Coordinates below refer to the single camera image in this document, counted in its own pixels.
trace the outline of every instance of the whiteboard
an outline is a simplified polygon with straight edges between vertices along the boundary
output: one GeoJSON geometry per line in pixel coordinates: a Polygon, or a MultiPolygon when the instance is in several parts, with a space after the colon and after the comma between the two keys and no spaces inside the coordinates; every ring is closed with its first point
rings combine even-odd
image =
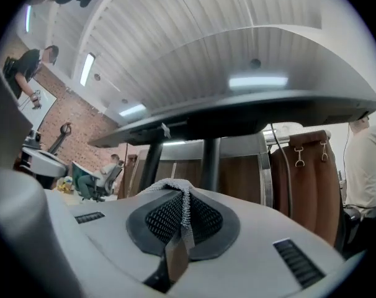
{"type": "Polygon", "coordinates": [[[34,104],[30,101],[25,93],[21,94],[19,98],[19,109],[26,116],[26,118],[31,122],[32,129],[38,130],[42,120],[45,118],[51,106],[56,101],[56,97],[50,94],[45,88],[42,87],[36,80],[31,79],[29,81],[29,86],[32,90],[38,94],[40,97],[40,103],[42,104],[41,109],[32,109],[34,104]]]}

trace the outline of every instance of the ceiling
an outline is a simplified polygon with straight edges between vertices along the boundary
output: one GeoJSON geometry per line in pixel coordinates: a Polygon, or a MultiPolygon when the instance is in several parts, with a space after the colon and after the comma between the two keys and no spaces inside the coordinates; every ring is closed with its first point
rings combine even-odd
{"type": "Polygon", "coordinates": [[[84,9],[73,1],[32,11],[29,38],[58,45],[63,81],[120,124],[129,120],[118,113],[139,103],[154,115],[229,96],[228,78],[255,58],[263,71],[303,68],[317,44],[269,26],[321,29],[320,0],[93,0],[84,9]],[[89,52],[96,60],[84,87],[89,52]]]}

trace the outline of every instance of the metal hook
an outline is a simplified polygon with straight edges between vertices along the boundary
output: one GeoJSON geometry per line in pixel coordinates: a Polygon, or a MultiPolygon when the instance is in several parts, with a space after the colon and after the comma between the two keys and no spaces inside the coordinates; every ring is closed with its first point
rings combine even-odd
{"type": "Polygon", "coordinates": [[[294,151],[298,152],[298,160],[295,162],[296,168],[305,166],[304,160],[301,159],[301,151],[303,151],[303,150],[304,150],[303,147],[301,147],[300,149],[294,148],[294,151]]]}
{"type": "Polygon", "coordinates": [[[322,162],[327,162],[327,160],[329,159],[329,156],[328,156],[327,153],[326,153],[326,145],[327,145],[327,141],[325,141],[325,142],[320,142],[320,144],[323,146],[323,153],[322,153],[321,161],[322,161],[322,162]]]}

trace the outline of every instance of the person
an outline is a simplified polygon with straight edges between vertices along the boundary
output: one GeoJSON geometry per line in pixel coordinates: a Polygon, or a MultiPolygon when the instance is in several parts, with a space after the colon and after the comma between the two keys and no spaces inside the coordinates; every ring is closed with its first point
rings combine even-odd
{"type": "Polygon", "coordinates": [[[30,98],[35,108],[40,108],[39,98],[29,86],[28,82],[35,76],[42,63],[56,63],[59,49],[51,45],[44,50],[29,50],[16,60],[10,70],[5,72],[5,78],[9,83],[16,98],[20,98],[22,92],[30,98]]]}
{"type": "MultiPolygon", "coordinates": [[[[93,173],[97,179],[97,186],[103,187],[105,186],[105,181],[108,178],[108,175],[112,172],[112,170],[119,164],[119,156],[116,154],[111,155],[110,163],[100,170],[97,170],[93,173]]],[[[94,178],[93,176],[81,176],[78,179],[78,186],[79,191],[84,199],[91,199],[94,195],[90,188],[94,187],[94,178]]]]}
{"type": "Polygon", "coordinates": [[[355,207],[362,219],[376,208],[376,125],[364,117],[349,123],[354,134],[346,152],[346,205],[355,207]]]}

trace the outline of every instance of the red brick wall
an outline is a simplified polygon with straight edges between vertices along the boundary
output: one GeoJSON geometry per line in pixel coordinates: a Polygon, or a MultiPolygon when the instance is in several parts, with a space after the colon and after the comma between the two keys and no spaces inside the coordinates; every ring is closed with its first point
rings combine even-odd
{"type": "MultiPolygon", "coordinates": [[[[0,64],[4,63],[7,56],[19,58],[28,49],[17,37],[11,38],[0,51],[0,64]]],[[[81,99],[77,94],[66,90],[61,82],[45,66],[35,76],[35,80],[56,97],[56,101],[44,118],[39,132],[42,134],[44,149],[50,148],[52,143],[60,135],[60,127],[71,122],[72,133],[66,137],[58,149],[58,157],[67,164],[72,161],[79,163],[88,170],[96,169],[109,162],[110,155],[116,153],[121,159],[125,157],[126,144],[118,148],[96,148],[89,146],[87,142],[102,133],[109,132],[117,127],[117,124],[98,110],[81,99]]],[[[138,153],[139,147],[129,145],[128,153],[138,153]]],[[[118,187],[122,174],[118,178],[118,187]]]]}

